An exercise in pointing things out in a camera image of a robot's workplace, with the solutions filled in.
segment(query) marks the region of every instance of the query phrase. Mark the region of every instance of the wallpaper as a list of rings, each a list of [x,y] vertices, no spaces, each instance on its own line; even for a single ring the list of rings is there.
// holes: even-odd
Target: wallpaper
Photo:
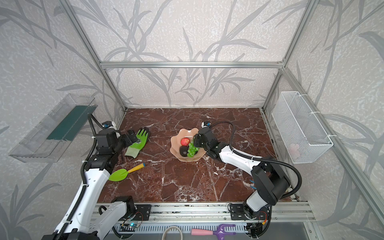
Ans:
[[[382,197],[383,22],[382,0],[319,5],[288,63]]]
[[[273,68],[116,68],[108,71],[130,107],[261,107]]]
[[[303,184],[298,195],[301,201],[310,203],[324,239],[384,239],[384,229],[361,196],[359,189],[344,171],[332,149],[313,163],[293,164],[271,115],[282,91],[293,91],[284,77],[272,93],[271,101],[265,109],[266,116],[275,136],[274,141],[281,152],[279,160],[294,165],[300,171]],[[289,169],[287,172],[292,184],[296,185],[295,174]]]
[[[57,1],[0,2],[0,238],[41,239],[67,211],[92,139],[86,124],[57,163],[8,156],[68,93],[94,96],[95,116],[123,116]]]
[[[307,0],[71,0],[101,61],[281,61]]]

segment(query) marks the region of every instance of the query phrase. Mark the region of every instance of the fruit bowl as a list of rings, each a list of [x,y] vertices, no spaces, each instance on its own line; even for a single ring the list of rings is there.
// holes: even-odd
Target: fruit bowl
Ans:
[[[199,130],[197,128],[191,130],[187,130],[185,128],[180,129],[179,134],[170,138],[170,152],[182,162],[198,161],[206,153],[203,148],[199,148],[198,152],[196,152],[193,157],[183,157],[180,155],[179,152],[179,149],[181,147],[180,141],[185,137],[189,138],[189,140],[192,141],[193,136],[195,136],[198,131]]]

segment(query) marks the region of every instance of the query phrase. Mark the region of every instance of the white metal basket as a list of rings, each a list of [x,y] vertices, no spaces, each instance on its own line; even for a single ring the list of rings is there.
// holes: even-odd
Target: white metal basket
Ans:
[[[294,163],[314,162],[333,146],[316,113],[297,91],[281,92],[272,116]]]

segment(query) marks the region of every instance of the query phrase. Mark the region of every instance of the green glove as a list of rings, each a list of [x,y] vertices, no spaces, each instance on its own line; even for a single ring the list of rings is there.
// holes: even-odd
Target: green glove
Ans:
[[[147,127],[140,129],[139,132],[136,134],[137,142],[135,142],[134,144],[128,147],[127,152],[125,153],[125,156],[131,156],[136,158],[137,155],[139,154],[139,151],[143,149],[143,147],[145,146],[145,143],[148,140],[149,134],[150,132]]]

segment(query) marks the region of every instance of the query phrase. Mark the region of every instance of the brown marble tabletop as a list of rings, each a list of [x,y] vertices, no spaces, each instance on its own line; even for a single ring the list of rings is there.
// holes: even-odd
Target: brown marble tabletop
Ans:
[[[258,108],[128,109],[120,130],[148,127],[151,136],[133,157],[119,155],[114,170],[146,166],[128,174],[120,182],[107,181],[98,202],[111,202],[117,196],[131,195],[135,202],[241,202],[254,191],[247,173],[207,155],[197,162],[181,162],[170,149],[170,138],[181,128],[201,128],[202,121],[231,121],[236,126],[233,147],[259,156],[275,156],[271,140]],[[219,141],[229,142],[231,127],[213,128]]]

